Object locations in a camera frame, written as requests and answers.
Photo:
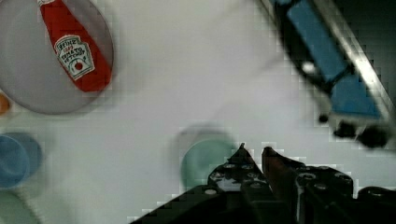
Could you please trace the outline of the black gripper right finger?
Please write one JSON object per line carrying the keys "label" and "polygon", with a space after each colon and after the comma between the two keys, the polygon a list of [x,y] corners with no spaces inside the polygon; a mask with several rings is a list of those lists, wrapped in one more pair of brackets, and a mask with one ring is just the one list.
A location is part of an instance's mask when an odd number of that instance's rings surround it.
{"label": "black gripper right finger", "polygon": [[311,166],[265,147],[262,169],[275,196],[287,205],[343,204],[353,200],[350,176],[329,166]]}

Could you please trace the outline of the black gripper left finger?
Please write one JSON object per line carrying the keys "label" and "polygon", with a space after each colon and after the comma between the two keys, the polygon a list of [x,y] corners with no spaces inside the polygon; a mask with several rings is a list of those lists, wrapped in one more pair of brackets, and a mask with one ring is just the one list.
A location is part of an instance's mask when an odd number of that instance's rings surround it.
{"label": "black gripper left finger", "polygon": [[242,143],[207,178],[207,198],[216,203],[269,203],[276,198],[267,178]]}

